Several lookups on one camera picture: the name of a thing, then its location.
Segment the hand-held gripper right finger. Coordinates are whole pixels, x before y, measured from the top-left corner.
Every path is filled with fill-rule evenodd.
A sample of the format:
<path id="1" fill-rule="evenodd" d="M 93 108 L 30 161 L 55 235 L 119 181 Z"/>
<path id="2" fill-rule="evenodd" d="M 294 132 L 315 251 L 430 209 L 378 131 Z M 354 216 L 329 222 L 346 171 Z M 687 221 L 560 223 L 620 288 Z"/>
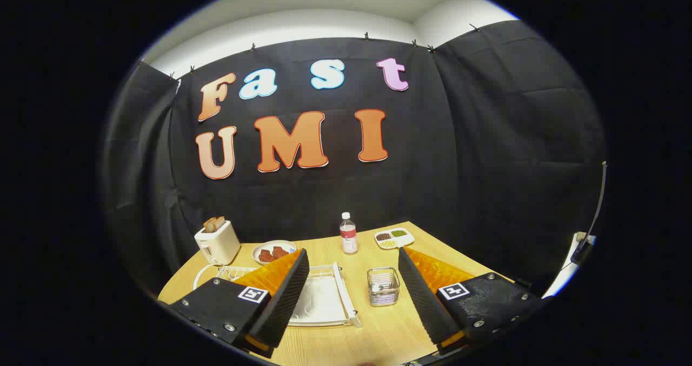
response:
<path id="1" fill-rule="evenodd" d="M 398 269 L 440 355 L 486 344 L 541 308 L 539 296 L 496 272 L 474 276 L 413 248 L 400 248 Z"/>

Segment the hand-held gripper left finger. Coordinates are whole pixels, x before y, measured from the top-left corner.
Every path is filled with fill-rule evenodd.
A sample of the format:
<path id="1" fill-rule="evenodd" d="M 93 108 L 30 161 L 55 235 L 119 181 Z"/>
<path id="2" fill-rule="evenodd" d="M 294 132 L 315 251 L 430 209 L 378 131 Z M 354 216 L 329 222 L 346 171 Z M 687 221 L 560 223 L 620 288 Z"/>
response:
<path id="1" fill-rule="evenodd" d="M 169 305 L 177 317 L 227 345 L 270 358 L 310 270 L 305 249 L 234 281 L 214 277 Z"/>

